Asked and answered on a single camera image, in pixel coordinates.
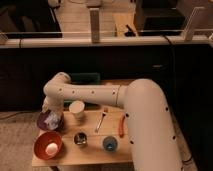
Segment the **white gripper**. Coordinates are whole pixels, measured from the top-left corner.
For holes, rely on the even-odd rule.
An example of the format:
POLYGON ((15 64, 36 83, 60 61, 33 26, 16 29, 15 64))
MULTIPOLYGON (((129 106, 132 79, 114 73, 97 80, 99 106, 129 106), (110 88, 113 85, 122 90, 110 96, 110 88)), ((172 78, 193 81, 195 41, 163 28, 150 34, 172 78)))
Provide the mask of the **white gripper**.
POLYGON ((62 112, 63 111, 63 103, 59 100, 52 100, 46 97, 43 101, 42 111, 46 112, 47 110, 62 112))

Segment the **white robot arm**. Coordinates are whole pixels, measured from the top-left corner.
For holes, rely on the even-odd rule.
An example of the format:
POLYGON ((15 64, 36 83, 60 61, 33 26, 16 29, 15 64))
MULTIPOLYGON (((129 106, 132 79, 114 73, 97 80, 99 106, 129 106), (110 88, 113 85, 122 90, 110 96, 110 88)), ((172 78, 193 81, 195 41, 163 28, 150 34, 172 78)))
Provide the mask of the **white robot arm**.
POLYGON ((183 171, 183 164, 168 103, 161 87, 150 79, 129 85, 73 85, 64 72, 44 88, 44 104, 63 109, 66 100, 114 106, 124 110, 136 171, 183 171))

